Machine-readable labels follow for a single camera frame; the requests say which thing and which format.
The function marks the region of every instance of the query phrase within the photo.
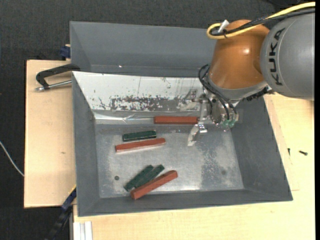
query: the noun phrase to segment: red block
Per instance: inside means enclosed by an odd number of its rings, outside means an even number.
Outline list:
[[[142,141],[128,142],[115,146],[115,152],[124,152],[132,150],[140,150],[145,148],[157,147],[166,144],[165,138],[154,138]]]
[[[196,125],[198,117],[158,115],[153,118],[153,123],[156,125]]]
[[[130,192],[130,195],[132,199],[138,199],[143,197],[144,195],[148,194],[152,190],[155,190],[156,188],[159,188],[160,186],[174,180],[178,177],[178,173],[176,170],[170,170],[166,172],[165,174],[149,181],[148,183],[132,190]]]

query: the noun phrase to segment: green block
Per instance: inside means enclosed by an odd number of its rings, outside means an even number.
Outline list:
[[[148,173],[150,173],[154,167],[152,165],[148,165],[146,168],[144,168],[138,175],[136,175],[132,180],[130,180],[125,186],[124,189],[126,191],[130,191],[135,187],[135,184],[137,184],[141,179],[143,179]]]
[[[122,140],[124,142],[131,142],[131,141],[138,141],[138,140],[154,139],[155,137],[157,137],[155,130],[147,130],[147,131],[125,133],[122,135]]]
[[[158,165],[157,167],[155,167],[152,171],[150,171],[149,173],[147,173],[143,178],[141,178],[141,180],[139,180],[134,187],[138,188],[150,181],[152,181],[155,177],[157,177],[163,170],[164,170],[164,166],[162,164]]]

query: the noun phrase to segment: black carpet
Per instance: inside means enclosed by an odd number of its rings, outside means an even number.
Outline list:
[[[24,170],[27,59],[61,60],[69,21],[206,29],[305,0],[0,0],[0,141]],[[0,149],[0,240],[43,239],[58,208],[23,209],[23,178]],[[68,239],[68,230],[60,235]]]

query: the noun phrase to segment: yellow cable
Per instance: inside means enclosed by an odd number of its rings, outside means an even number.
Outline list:
[[[292,6],[290,8],[281,10],[281,11],[275,13],[275,14],[272,14],[272,15],[268,16],[266,19],[271,19],[271,18],[274,18],[274,17],[277,17],[277,16],[281,16],[281,15],[285,15],[285,14],[288,14],[288,13],[291,13],[291,12],[294,12],[294,11],[297,11],[297,10],[300,10],[300,9],[304,9],[304,8],[308,8],[308,7],[315,7],[315,6],[316,6],[316,2],[306,2],[306,3],[298,4],[298,5]],[[229,34],[226,34],[225,36],[224,35],[216,35],[216,36],[214,36],[214,35],[210,34],[211,30],[221,26],[221,23],[215,23],[215,24],[212,24],[207,29],[206,35],[210,39],[221,40],[221,39],[231,38],[231,37],[237,36],[237,35],[239,35],[241,33],[244,33],[244,32],[247,32],[249,30],[254,29],[255,27],[257,27],[259,25],[251,26],[251,27],[239,30],[239,31],[234,32],[234,33],[229,33]]]

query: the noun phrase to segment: wooden table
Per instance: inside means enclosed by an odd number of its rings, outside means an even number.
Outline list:
[[[34,91],[38,72],[68,63],[26,64],[25,208],[60,206],[76,183],[71,87]],[[74,205],[73,221],[92,221],[94,240],[315,239],[314,102],[264,98],[293,201],[90,217],[78,217]]]

